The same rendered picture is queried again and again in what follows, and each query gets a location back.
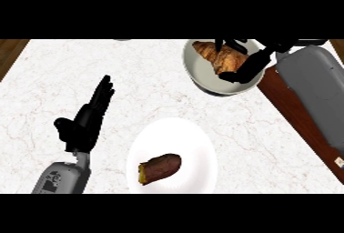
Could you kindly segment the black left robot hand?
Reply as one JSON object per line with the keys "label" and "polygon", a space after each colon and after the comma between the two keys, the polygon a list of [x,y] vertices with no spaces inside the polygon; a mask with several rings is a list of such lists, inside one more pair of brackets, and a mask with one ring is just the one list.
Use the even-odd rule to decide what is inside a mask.
{"label": "black left robot hand", "polygon": [[111,77],[104,76],[91,102],[83,105],[74,119],[60,117],[54,121],[60,139],[67,143],[67,152],[89,153],[95,148],[113,94]]}

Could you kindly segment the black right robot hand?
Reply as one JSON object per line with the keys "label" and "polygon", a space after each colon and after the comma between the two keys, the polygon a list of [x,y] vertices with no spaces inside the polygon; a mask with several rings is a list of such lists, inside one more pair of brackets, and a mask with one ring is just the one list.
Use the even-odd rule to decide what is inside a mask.
{"label": "black right robot hand", "polygon": [[237,71],[225,71],[218,75],[222,80],[232,83],[249,83],[271,63],[271,55],[275,52],[287,52],[297,44],[297,39],[294,38],[259,38],[257,41],[265,45],[265,49],[249,57],[246,63],[240,66]]}

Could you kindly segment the golden brown croissant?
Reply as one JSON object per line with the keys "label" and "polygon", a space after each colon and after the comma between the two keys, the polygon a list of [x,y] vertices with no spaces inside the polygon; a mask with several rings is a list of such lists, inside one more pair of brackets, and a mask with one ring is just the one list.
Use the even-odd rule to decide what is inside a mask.
{"label": "golden brown croissant", "polygon": [[212,63],[218,75],[223,72],[235,72],[249,59],[249,55],[244,55],[229,46],[222,46],[220,51],[218,51],[215,42],[195,41],[192,47]]}

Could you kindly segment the pale grey bowl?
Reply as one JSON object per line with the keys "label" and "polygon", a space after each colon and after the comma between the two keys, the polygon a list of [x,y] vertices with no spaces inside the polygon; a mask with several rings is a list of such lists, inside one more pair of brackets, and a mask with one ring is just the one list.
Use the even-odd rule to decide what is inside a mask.
{"label": "pale grey bowl", "polygon": [[247,84],[222,80],[216,75],[212,62],[197,53],[192,46],[197,41],[215,42],[215,39],[189,39],[185,45],[184,63],[195,86],[213,96],[232,96],[247,92],[262,82],[265,71],[256,75]]}

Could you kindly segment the white plate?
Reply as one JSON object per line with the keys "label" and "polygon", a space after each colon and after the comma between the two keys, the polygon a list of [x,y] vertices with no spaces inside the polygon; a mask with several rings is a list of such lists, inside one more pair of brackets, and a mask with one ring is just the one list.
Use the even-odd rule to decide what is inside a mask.
{"label": "white plate", "polygon": [[[176,154],[178,172],[144,185],[139,165],[151,158]],[[212,193],[218,183],[218,153],[201,127],[178,117],[161,118],[142,130],[127,156],[127,185],[132,193]]]}

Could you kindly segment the brown wooden board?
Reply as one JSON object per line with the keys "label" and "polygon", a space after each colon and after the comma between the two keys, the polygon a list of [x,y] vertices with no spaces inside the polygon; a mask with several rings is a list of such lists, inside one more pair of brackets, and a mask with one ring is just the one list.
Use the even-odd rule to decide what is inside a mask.
{"label": "brown wooden board", "polygon": [[315,125],[299,97],[288,89],[274,66],[271,66],[265,71],[262,82],[259,83],[259,89],[277,107],[281,115],[293,125],[299,135],[306,140],[324,164],[333,171],[340,183],[344,185],[344,169],[336,163],[336,160],[342,157],[342,155],[328,145],[322,132]]}

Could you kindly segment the brown sweet potato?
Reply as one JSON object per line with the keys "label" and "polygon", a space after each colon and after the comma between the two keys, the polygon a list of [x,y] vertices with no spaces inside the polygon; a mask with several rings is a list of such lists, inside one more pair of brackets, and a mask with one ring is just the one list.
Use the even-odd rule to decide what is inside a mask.
{"label": "brown sweet potato", "polygon": [[164,154],[139,165],[139,182],[145,186],[170,177],[182,166],[182,158],[176,154]]}

